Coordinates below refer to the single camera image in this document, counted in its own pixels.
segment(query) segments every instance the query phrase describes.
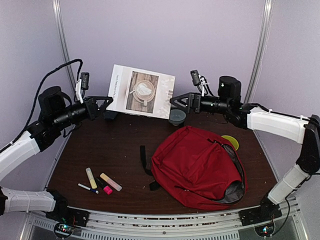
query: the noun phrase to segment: coffee cup picture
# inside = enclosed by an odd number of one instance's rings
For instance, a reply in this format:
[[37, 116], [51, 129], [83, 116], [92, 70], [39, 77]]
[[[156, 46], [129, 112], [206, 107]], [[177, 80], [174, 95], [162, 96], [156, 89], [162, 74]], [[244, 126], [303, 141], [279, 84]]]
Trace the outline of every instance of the coffee cup picture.
[[155, 75], [133, 71], [126, 109], [152, 113], [158, 78]]

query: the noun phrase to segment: wooden tabletop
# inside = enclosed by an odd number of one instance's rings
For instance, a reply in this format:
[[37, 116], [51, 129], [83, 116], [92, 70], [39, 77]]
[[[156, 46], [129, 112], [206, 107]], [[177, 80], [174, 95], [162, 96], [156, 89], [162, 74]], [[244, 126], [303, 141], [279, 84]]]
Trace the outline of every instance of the wooden tabletop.
[[[231, 135], [239, 142], [238, 154], [247, 175], [248, 191], [243, 200], [232, 209], [252, 207], [275, 184], [270, 165], [250, 130], [224, 124], [221, 115], [209, 113], [188, 114], [186, 125]], [[158, 145], [178, 129], [167, 120], [127, 114], [118, 114], [113, 121], [99, 118], [84, 121], [70, 137], [50, 180], [49, 189], [58, 190], [68, 199], [69, 206], [96, 211], [125, 214], [189, 214], [206, 212], [183, 206], [163, 188], [150, 191], [154, 179], [146, 175], [140, 160], [140, 145], [146, 146], [150, 158]], [[86, 168], [95, 177], [107, 174], [123, 188], [107, 195], [87, 191], [78, 183], [89, 186]]]

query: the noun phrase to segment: backpack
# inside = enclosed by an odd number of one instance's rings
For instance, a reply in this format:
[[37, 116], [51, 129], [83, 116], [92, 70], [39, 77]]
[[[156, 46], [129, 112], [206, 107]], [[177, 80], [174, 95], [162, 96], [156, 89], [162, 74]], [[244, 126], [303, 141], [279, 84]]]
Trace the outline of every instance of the backpack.
[[224, 210], [238, 203], [248, 188], [234, 147], [213, 132], [192, 126], [175, 131], [156, 149], [151, 170], [141, 147], [143, 168], [155, 178], [150, 189], [160, 185], [186, 207]]

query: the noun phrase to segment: marker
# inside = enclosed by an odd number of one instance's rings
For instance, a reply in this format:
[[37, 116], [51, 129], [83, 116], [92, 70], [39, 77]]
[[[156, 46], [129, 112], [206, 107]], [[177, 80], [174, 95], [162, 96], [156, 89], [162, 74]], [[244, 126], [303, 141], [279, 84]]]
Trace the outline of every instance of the marker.
[[108, 195], [112, 194], [113, 191], [112, 191], [112, 189], [107, 185], [107, 183], [106, 183], [105, 180], [103, 180], [101, 177], [97, 176], [97, 177], [95, 178], [95, 181], [96, 181], [96, 183], [99, 185], [99, 187], [101, 187], [101, 188], [103, 189], [103, 191], [104, 191], [106, 194], [108, 194]]
[[104, 173], [100, 174], [100, 178], [102, 178], [103, 180], [105, 180], [108, 184], [110, 184], [111, 187], [113, 187], [115, 190], [117, 190], [118, 192], [122, 189], [122, 186], [120, 186], [118, 183], [116, 183], [115, 181], [113, 181], [110, 177], [108, 177], [107, 175], [105, 175]]
[[79, 186], [79, 187], [82, 187], [82, 188], [84, 188], [84, 189], [87, 189], [87, 190], [89, 190], [89, 191], [91, 191], [91, 192], [93, 192], [93, 193], [96, 193], [96, 194], [99, 193], [98, 190], [95, 190], [95, 189], [92, 189], [92, 188], [90, 188], [90, 187], [88, 187], [88, 186], [82, 185], [81, 183], [78, 183], [78, 186]]
[[87, 174], [88, 179], [90, 181], [91, 188], [92, 189], [96, 189], [97, 188], [97, 184], [95, 182], [95, 179], [94, 179], [94, 176], [92, 174], [92, 171], [91, 171], [90, 167], [86, 168], [85, 171], [86, 171], [86, 174]]

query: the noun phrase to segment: book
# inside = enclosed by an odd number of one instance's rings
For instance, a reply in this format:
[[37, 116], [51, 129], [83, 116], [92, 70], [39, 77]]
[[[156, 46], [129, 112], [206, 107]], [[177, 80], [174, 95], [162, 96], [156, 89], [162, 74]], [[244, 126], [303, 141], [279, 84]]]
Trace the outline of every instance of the book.
[[115, 64], [108, 93], [113, 102], [107, 110], [169, 119], [175, 79], [175, 76]]

